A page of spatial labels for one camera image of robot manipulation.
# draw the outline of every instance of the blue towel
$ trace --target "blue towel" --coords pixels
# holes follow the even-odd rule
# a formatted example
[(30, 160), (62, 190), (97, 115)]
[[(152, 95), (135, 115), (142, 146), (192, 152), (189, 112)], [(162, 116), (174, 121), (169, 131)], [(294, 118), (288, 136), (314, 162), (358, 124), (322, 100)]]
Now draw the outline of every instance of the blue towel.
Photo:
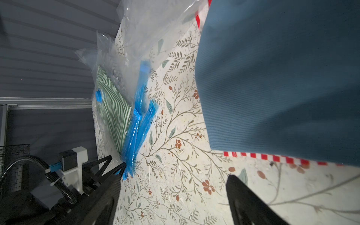
[(195, 78), (212, 149), (360, 166), (360, 3), (213, 0)]

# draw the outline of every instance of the green striped fabric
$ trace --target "green striped fabric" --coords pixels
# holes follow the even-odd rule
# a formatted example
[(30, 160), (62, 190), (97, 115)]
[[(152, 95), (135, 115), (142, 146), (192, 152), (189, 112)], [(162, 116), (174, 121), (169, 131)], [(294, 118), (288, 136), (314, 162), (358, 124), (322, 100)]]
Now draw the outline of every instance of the green striped fabric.
[(99, 65), (96, 84), (102, 95), (102, 102), (96, 107), (108, 130), (118, 153), (122, 153), (125, 136), (132, 116), (132, 107), (119, 93), (106, 71)]

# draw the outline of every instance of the floral pattern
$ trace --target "floral pattern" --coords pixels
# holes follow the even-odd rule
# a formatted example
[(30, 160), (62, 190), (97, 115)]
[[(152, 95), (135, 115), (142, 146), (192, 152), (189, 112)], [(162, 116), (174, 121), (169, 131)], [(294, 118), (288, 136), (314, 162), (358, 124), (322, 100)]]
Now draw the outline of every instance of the floral pattern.
[[(119, 33), (116, 47), (123, 54)], [(135, 177), (122, 181), (114, 224), (233, 224), (229, 174), (290, 224), (360, 224), (359, 168), (225, 157), (210, 149), (194, 78), (199, 40), (194, 21), (168, 59), (152, 69), (146, 92), (161, 109), (137, 156)], [(113, 153), (93, 111), (102, 158)]]

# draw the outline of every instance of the blue plastic clip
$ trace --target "blue plastic clip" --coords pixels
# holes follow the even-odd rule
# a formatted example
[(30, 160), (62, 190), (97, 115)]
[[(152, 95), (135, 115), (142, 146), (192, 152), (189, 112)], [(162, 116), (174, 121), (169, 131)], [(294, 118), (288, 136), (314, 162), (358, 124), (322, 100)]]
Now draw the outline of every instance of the blue plastic clip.
[(134, 115), (136, 116), (137, 120), (141, 120), (143, 117), (137, 109), (134, 109)]
[(100, 103), (103, 101), (103, 97), (101, 96), (101, 91), (99, 89), (95, 92), (95, 96), (96, 96), (96, 101)]
[(61, 164), (61, 162), (57, 162), (55, 164), (50, 165), (49, 167), (51, 172), (55, 172), (61, 170), (63, 168), (63, 165)]

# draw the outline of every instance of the wire rack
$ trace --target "wire rack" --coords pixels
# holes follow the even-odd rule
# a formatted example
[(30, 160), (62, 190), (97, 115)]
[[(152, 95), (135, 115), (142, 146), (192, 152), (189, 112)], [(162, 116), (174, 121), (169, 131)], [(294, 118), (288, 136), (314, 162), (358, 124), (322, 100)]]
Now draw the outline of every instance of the wire rack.
[[(29, 155), (29, 144), (0, 146), (0, 176), (4, 169), (16, 158)], [(29, 162), (18, 162), (8, 174), (3, 189), (0, 190), (0, 199), (10, 192), (29, 189)]]

